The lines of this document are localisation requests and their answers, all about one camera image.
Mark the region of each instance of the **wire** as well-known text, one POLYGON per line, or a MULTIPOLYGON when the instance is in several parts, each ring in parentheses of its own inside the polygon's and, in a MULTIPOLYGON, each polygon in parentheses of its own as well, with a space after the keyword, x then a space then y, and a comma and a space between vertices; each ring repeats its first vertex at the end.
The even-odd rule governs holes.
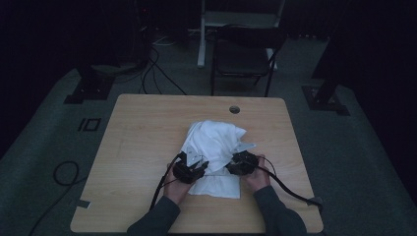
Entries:
POLYGON ((272 166, 273 174, 276 175, 275 167, 273 167, 273 164, 266 157, 258 155, 258 158, 266 160, 270 164, 270 166, 272 166))
POLYGON ((118 70, 118 71, 113 71, 113 72, 105 72, 105 71, 101 71, 99 69, 93 68, 95 70, 95 72, 100 75, 100 76, 104 76, 104 77, 116 77, 114 84, 117 83, 126 83, 129 82, 131 80, 119 80, 119 76, 124 76, 124 75, 138 75, 138 73, 142 73, 145 68, 147 67, 148 62, 147 61, 142 61, 140 63, 137 63, 135 66, 132 67, 128 67, 126 69, 122 69, 122 70, 118 70))
POLYGON ((145 87, 145 81, 147 79, 147 75, 148 75, 149 71, 150 70, 153 70, 154 65, 159 60, 159 53, 156 53, 156 59, 155 59, 155 61, 151 60, 150 58, 149 58, 149 60, 151 61, 152 64, 149 66, 149 68, 147 69, 147 71, 145 72, 145 74, 141 77, 142 85, 139 88, 139 93, 141 93, 141 89, 143 89, 144 90, 144 93, 145 94, 148 94, 147 88, 145 87))
POLYGON ((265 168, 263 168, 263 167, 261 167, 261 166, 259 166, 259 165, 254 165, 253 163, 251 163, 251 162, 249 162, 249 161, 246 161, 246 160, 244 160, 244 162, 245 163, 247 163, 247 164, 249 164, 249 165, 251 165, 251 166, 254 166, 254 167, 256 167, 256 168, 258 168, 258 169, 261 169, 261 170, 263 170, 263 171, 265 171, 273 180, 275 180, 276 181, 276 183, 278 183, 278 185, 287 193, 287 194, 289 194, 289 195, 291 195, 292 197, 294 197, 294 198, 296 198, 296 199, 298 199, 298 200, 301 200, 301 201, 303 201, 303 202, 305 202, 305 203, 307 203, 307 204, 310 204, 310 205, 314 205, 314 206, 317 206, 318 208, 319 208, 319 212, 322 212, 322 209, 323 209, 323 205, 322 204, 320 204, 320 203, 317 203, 317 202, 315 202, 315 201, 313 201, 313 200, 308 200, 308 199, 306 199, 306 198, 304 198, 304 197, 301 197, 301 196, 299 196, 299 195, 297 195, 297 194, 295 194, 294 192, 292 192, 290 189, 288 189, 288 187, 286 187, 285 185, 284 185, 284 183, 282 183, 282 181, 276 176, 276 175, 274 175, 273 173, 271 173, 270 171, 268 171, 267 169, 265 169, 265 168))
POLYGON ((155 84, 156 89, 159 91, 159 94, 162 94, 162 91, 160 91, 159 86, 157 85, 156 82, 156 76, 155 76, 155 69, 152 68, 152 72, 153 72, 153 83, 155 84))
POLYGON ((42 219, 49 214, 49 212, 65 197, 65 195, 68 194, 68 192, 70 192, 71 188, 73 188, 74 185, 80 184, 83 181, 87 180, 87 177, 81 179, 81 180, 77 180, 79 177, 79 173, 80 173, 80 167, 78 165, 77 162, 72 161, 72 160, 68 160, 68 161, 64 161, 62 163, 60 163, 58 166, 55 167, 54 171, 53 171, 53 179, 55 181, 55 183, 57 183, 60 186, 65 186, 68 187, 64 193, 62 193, 62 195, 40 216, 40 218, 37 220, 36 224, 33 226, 33 228, 31 229, 29 236, 33 234, 34 230, 36 229, 37 225, 40 223, 40 221, 42 221, 42 219), (58 170, 61 168, 61 166, 65 165, 65 164, 73 164, 76 167, 76 174, 74 175, 72 181, 70 183, 63 183, 61 181, 58 180, 57 178, 57 173, 58 170))
POLYGON ((171 45, 174 45, 175 43, 177 43, 177 41, 173 41, 173 42, 170 42, 170 43, 159 43, 160 41, 163 41, 166 38, 168 38, 168 36, 164 36, 164 37, 158 39, 157 41, 153 42, 152 45, 155 45, 155 46, 171 46, 171 45))
POLYGON ((167 184, 170 184, 170 183, 172 183, 172 182, 174 182, 174 181, 176 180, 176 179, 175 179, 175 180, 173 180, 173 181, 171 181, 171 182, 168 182, 168 183, 166 183, 166 184, 163 184, 163 182, 165 182, 165 178, 166 178, 166 176, 168 175, 169 170, 172 168, 172 166, 174 165, 175 161, 176 161, 178 158, 179 158, 179 155, 176 155, 176 156, 174 157, 174 159, 172 159, 172 161, 171 161, 171 163, 169 164, 168 168, 166 168, 165 174, 163 174, 163 175, 162 175, 162 178, 160 178, 159 184, 157 185, 157 188, 156 188, 156 190, 155 190, 155 193, 153 194, 152 203, 150 204, 150 208, 149 208, 149 210, 152 210, 152 209, 153 209, 153 207, 155 206, 155 204, 156 204, 156 199, 157 199, 157 196, 159 195, 160 189, 162 189, 162 187, 163 187, 163 186, 165 186, 165 185, 167 185, 167 184))
MULTIPOLYGON (((156 50, 156 49, 154 49, 154 48, 152 48, 152 50, 154 51, 154 52, 156 52, 156 55, 158 56, 158 58, 159 58, 159 52, 156 50)), ((184 95, 187 95, 187 93, 185 93, 171 78, 169 78, 166 74, 165 74, 165 72, 156 64, 156 62, 154 62, 152 59, 150 59, 149 58, 149 60, 153 63, 153 65, 155 65, 156 66, 156 68, 162 73, 162 75, 172 84, 172 85, 174 85, 175 87, 177 87, 184 95)))
POLYGON ((117 81, 114 81, 113 84, 123 84, 123 83, 128 83, 132 80, 134 80, 135 78, 137 78, 138 76, 140 76, 143 72, 140 72, 138 75, 134 75, 131 78, 125 79, 125 80, 121 80, 121 78, 117 81))

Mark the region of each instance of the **white cloth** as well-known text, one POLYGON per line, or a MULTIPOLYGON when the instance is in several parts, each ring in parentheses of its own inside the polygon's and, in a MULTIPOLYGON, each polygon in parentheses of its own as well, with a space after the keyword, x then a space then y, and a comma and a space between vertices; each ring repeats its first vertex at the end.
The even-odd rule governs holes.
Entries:
POLYGON ((246 131, 230 123, 201 121, 193 123, 181 150, 193 149, 203 161, 209 161, 206 174, 189 194, 221 198, 240 198, 239 176, 224 167, 230 162, 246 131))

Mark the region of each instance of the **gray sleeve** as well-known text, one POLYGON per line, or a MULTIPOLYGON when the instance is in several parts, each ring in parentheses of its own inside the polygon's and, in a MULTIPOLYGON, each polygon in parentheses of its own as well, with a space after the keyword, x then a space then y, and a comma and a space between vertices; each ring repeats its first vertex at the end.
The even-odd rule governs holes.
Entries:
POLYGON ((306 226, 300 215, 285 206, 272 186, 255 192, 254 197, 265 221, 266 235, 307 235, 306 226))
POLYGON ((179 214, 180 208, 163 196, 151 211, 128 228, 128 235, 166 235, 179 214))

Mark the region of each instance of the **person's right hand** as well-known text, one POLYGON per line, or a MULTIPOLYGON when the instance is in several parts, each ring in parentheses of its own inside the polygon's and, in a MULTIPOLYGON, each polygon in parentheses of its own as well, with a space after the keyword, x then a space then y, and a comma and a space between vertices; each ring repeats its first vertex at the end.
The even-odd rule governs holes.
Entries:
MULTIPOLYGON (((267 169, 265 167, 265 156, 259 155, 257 158, 259 161, 258 166, 267 169)), ((259 168, 256 168, 252 174, 242 176, 241 179, 246 182, 253 193, 270 185, 269 175, 264 170, 259 168)))
POLYGON ((172 172, 174 165, 175 163, 168 170, 168 175, 165 179, 166 185, 163 187, 163 196, 170 199, 177 206, 179 206, 187 197, 188 191, 191 189, 191 187, 193 187, 195 183, 185 184, 179 180, 176 180, 174 173, 172 172))

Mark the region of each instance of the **chair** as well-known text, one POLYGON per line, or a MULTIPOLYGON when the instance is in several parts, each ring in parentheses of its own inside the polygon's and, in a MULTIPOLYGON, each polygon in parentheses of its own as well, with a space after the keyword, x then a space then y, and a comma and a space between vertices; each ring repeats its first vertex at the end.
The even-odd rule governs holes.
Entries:
POLYGON ((211 95, 214 95, 215 78, 255 78, 268 76, 265 97, 268 96, 275 57, 287 34, 283 27, 254 28, 226 25, 216 30, 211 62, 211 95), (267 48, 273 53, 268 57, 267 48))

